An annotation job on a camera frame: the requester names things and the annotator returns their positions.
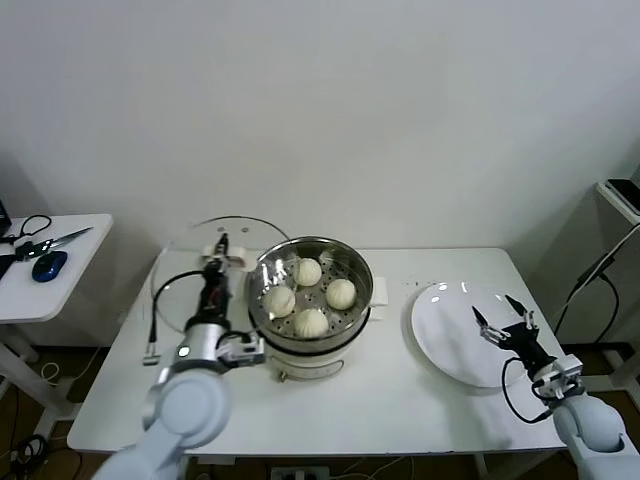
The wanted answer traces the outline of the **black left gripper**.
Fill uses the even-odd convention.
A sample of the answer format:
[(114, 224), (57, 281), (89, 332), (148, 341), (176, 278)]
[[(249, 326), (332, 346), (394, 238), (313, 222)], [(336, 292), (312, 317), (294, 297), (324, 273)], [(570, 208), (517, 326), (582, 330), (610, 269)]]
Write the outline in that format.
[(214, 247), (214, 254), (203, 254), (202, 264), (205, 267), (203, 278), (204, 287), (199, 295), (199, 303), (195, 315), (191, 318), (191, 325), (215, 324), (230, 326), (227, 318), (231, 292), (227, 274), (221, 270), (219, 264), (229, 261), (229, 237), (223, 233)]

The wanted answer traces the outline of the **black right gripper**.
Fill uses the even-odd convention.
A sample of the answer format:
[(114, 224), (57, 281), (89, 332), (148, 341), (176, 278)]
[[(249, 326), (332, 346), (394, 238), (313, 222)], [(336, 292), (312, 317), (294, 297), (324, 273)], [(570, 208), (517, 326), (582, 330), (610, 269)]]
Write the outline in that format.
[(527, 373), (538, 373), (544, 367), (551, 365), (556, 357), (549, 355), (538, 342), (539, 329), (534, 322), (534, 312), (510, 295), (506, 295), (505, 298), (519, 321), (505, 327), (502, 331), (491, 326), (483, 314), (472, 306), (480, 335), (489, 343), (499, 346), (500, 349), (514, 352)]

